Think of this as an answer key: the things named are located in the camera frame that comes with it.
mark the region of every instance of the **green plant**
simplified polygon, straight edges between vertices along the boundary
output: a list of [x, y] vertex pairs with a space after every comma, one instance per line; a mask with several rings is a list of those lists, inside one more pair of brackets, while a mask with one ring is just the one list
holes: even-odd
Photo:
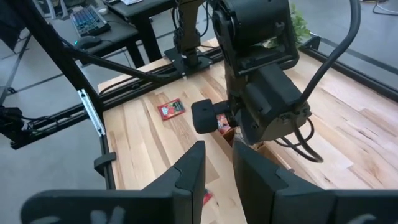
[[[310, 30], [307, 29], [307, 22], [304, 20], [303, 14], [296, 9], [295, 4], [291, 4], [290, 16], [295, 33], [296, 47], [300, 47], [305, 38], [310, 37]], [[277, 40], [272, 39], [267, 45], [268, 47], [278, 46]]]

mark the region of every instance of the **wooden table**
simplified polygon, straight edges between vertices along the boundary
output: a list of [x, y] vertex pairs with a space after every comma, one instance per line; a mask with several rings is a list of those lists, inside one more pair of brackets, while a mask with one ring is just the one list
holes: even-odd
[[[216, 46], [216, 40], [206, 45]], [[286, 71], [303, 90], [320, 63], [301, 54]], [[140, 68], [170, 63], [158, 60]], [[100, 90], [119, 82], [102, 83]], [[203, 208], [202, 223], [245, 223], [234, 183], [231, 147], [219, 133], [197, 134], [190, 105], [210, 98], [226, 99], [223, 62], [104, 113], [109, 150], [117, 153], [113, 172], [117, 189], [142, 189], [160, 176], [197, 140], [206, 142], [206, 188], [215, 195]], [[187, 112], [162, 121], [157, 106], [180, 98]], [[309, 99], [316, 134], [309, 144], [325, 162], [315, 164], [293, 150], [268, 142], [259, 151], [291, 167], [304, 179], [324, 188], [395, 189], [398, 187], [398, 106], [348, 77], [330, 70]], [[309, 132], [303, 127], [303, 133]]]

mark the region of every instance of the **desk leg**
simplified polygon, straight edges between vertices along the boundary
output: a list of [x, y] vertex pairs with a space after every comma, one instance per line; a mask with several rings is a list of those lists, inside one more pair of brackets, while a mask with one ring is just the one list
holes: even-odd
[[156, 35], [149, 18], [134, 18], [132, 22], [136, 26], [139, 35], [141, 36], [141, 40], [145, 51], [147, 52], [149, 61], [154, 62], [156, 60], [162, 59], [162, 54], [160, 53], [159, 45], [156, 41]]
[[135, 41], [131, 41], [126, 45], [127, 51], [130, 54], [132, 61], [134, 62], [136, 68], [141, 68], [145, 65], [144, 60], [141, 57], [141, 53], [138, 50], [138, 46]]

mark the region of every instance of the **black clamp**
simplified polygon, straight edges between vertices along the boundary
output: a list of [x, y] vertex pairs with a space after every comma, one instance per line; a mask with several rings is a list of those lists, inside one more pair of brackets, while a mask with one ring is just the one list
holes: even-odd
[[104, 176], [105, 166], [110, 165], [112, 161], [116, 160], [116, 152], [111, 152], [94, 160], [94, 170], [97, 171], [101, 176]]

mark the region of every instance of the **black desk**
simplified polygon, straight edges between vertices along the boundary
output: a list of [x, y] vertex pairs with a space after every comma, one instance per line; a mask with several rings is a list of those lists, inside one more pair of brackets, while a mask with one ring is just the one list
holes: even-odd
[[142, 44], [148, 58], [154, 62], [162, 58], [156, 35], [150, 23], [150, 17], [175, 6], [175, 0], [143, 0], [137, 4], [125, 5], [123, 2], [108, 4], [109, 10], [128, 19], [134, 24], [141, 35]]
[[[144, 66], [144, 61], [136, 44], [136, 42], [140, 39], [137, 29], [112, 12], [109, 12], [104, 16], [104, 18], [109, 22], [111, 30], [99, 35], [98, 37], [103, 40], [102, 43], [87, 49], [87, 52], [102, 57], [126, 47], [136, 68]], [[74, 44], [75, 41], [79, 39], [79, 36], [76, 33], [76, 30], [73, 27], [70, 19], [64, 21], [62, 29], [57, 29], [57, 27], [55, 27], [55, 30], [61, 37], [71, 44]]]

